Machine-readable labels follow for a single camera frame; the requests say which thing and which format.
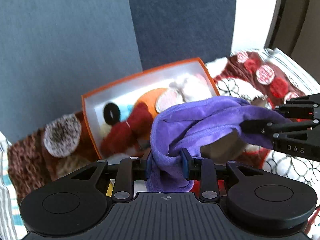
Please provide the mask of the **red plush toy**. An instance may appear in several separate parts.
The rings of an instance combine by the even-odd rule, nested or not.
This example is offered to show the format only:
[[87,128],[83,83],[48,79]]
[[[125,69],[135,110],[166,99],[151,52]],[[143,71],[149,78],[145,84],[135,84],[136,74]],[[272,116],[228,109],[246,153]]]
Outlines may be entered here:
[[153,117],[145,103],[141,102],[133,108],[130,116],[123,122],[116,123],[100,145],[101,155],[110,157],[117,153],[125,153],[128,148],[136,146],[141,137],[149,134]]

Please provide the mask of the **red floral plush blanket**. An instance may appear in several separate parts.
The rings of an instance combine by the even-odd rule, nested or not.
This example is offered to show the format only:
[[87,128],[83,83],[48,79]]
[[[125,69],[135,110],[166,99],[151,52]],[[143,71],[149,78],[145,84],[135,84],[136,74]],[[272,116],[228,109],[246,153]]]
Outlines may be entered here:
[[[319,82],[279,49],[252,49],[262,60],[278,67],[288,79],[288,93],[284,99],[291,99],[300,93],[306,95],[319,92]],[[245,76],[241,66],[235,65],[227,70],[227,59],[221,58],[207,63],[206,67],[215,80],[221,95],[244,98],[267,98],[268,107],[277,105],[266,88],[259,88],[251,76]],[[42,146],[42,129],[10,145],[7,150],[8,174],[15,188],[17,203],[22,197],[38,189],[56,177],[82,167],[89,155],[68,157],[66,160],[48,159]],[[268,151],[258,146],[249,145],[240,155],[240,160],[247,164],[262,167],[267,171],[306,183],[319,192],[319,162],[300,157],[291,157],[283,153]]]

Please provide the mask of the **orange honeycomb flexible piece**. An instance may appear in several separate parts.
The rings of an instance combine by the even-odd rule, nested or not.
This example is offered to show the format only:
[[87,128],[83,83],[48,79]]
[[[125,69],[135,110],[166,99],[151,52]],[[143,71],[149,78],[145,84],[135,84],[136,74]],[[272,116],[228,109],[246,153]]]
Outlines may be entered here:
[[156,111],[156,102],[158,98],[166,92],[168,89],[167,88],[156,88],[152,89],[145,94],[143,94],[135,103],[135,107],[143,102],[147,105],[149,113],[152,115],[153,118],[155,118],[158,114]]

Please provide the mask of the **white plush toy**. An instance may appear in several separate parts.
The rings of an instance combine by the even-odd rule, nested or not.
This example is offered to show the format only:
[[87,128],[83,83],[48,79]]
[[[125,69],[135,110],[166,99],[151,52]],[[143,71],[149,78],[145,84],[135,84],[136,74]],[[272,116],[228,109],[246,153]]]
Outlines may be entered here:
[[187,102],[202,101],[212,97],[207,81],[201,74],[187,75],[169,85],[156,100],[157,113]]

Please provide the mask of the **purple microfiber cloth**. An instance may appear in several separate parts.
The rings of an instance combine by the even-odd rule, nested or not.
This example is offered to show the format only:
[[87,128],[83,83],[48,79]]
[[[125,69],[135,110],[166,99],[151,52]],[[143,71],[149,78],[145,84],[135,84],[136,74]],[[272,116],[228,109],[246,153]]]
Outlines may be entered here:
[[215,96],[172,106],[153,121],[150,144],[152,169],[146,182],[149,192],[189,192],[194,185],[183,177],[180,149],[192,157],[200,157],[200,148],[209,145],[232,131],[252,145],[272,148],[272,142],[259,134],[241,130],[243,121],[266,120],[286,124],[289,119],[263,107],[253,106],[241,98]]

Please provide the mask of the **striped white bedsheet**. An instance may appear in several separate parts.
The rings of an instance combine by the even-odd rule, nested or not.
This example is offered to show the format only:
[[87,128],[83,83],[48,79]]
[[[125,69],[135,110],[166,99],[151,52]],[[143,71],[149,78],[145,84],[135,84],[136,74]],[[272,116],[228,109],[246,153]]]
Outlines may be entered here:
[[23,239],[27,230],[22,222],[16,191],[8,174],[7,150],[10,145],[1,133],[1,239]]

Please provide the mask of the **orange white storage box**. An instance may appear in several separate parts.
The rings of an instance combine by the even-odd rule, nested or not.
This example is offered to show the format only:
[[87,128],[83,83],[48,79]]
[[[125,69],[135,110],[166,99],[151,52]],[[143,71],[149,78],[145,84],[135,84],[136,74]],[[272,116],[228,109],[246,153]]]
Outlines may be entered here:
[[82,96],[85,123],[100,159],[127,153],[149,140],[165,109],[217,96],[201,59],[178,61],[134,74]]

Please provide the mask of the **brown white fluffy pompom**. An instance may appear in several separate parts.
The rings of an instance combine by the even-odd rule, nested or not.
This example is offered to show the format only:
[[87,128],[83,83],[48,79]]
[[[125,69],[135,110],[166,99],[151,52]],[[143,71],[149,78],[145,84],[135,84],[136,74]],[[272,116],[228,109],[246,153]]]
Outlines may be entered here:
[[75,114],[67,114],[49,123],[44,129],[43,144],[50,155],[64,158],[77,148],[81,123]]

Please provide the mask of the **black scrunchie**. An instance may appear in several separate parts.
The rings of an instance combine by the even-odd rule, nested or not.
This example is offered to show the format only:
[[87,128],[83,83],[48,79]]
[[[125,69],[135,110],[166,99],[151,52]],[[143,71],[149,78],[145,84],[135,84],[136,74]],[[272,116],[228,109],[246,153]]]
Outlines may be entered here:
[[120,109],[115,103],[107,103],[103,109],[103,117],[105,122],[113,126],[120,122]]

